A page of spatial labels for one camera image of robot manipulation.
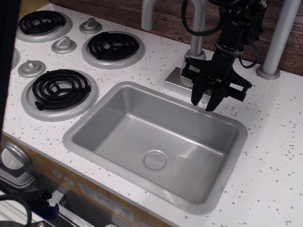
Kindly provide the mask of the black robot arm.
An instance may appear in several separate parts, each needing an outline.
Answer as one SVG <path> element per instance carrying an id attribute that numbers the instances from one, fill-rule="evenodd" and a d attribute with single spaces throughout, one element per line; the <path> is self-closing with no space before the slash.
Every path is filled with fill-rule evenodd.
<path id="1" fill-rule="evenodd" d="M 216 50 L 209 61 L 185 58 L 181 75 L 193 82 L 191 102 L 198 105 L 205 91 L 211 92 L 206 110 L 213 111 L 225 97 L 243 101 L 252 84 L 233 69 L 235 59 L 241 60 L 246 45 L 258 57 L 254 45 L 262 33 L 262 22 L 269 5 L 266 0 L 213 0 L 218 6 L 219 24 L 208 31 L 191 30 L 186 21 L 188 1 L 182 2 L 181 18 L 185 29 L 192 35 L 206 36 L 220 31 L 215 41 Z"/>

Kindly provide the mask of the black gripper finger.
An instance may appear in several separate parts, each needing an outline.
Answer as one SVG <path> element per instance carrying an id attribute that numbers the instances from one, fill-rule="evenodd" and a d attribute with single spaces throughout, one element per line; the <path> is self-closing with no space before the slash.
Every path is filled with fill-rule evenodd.
<path id="1" fill-rule="evenodd" d="M 209 99 L 209 102 L 206 107 L 207 112 L 214 111 L 217 106 L 222 102 L 223 98 L 225 97 L 225 89 L 217 88 L 212 92 L 212 95 Z"/>
<path id="2" fill-rule="evenodd" d="M 199 104 L 205 90 L 206 90 L 205 83 L 199 77 L 196 77 L 195 81 L 193 82 L 192 94 L 191 94 L 191 102 L 193 105 Z"/>

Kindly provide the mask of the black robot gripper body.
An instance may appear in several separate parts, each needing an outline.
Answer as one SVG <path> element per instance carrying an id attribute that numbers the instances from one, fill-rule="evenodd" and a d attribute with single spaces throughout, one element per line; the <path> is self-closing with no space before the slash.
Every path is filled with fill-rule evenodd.
<path id="1" fill-rule="evenodd" d="M 217 88 L 225 89 L 225 97 L 243 101 L 252 84 L 233 69 L 233 64 L 244 51 L 244 47 L 228 48 L 217 44 L 211 60 L 185 58 L 186 65 L 181 75 L 195 81 L 199 77 L 212 92 Z"/>

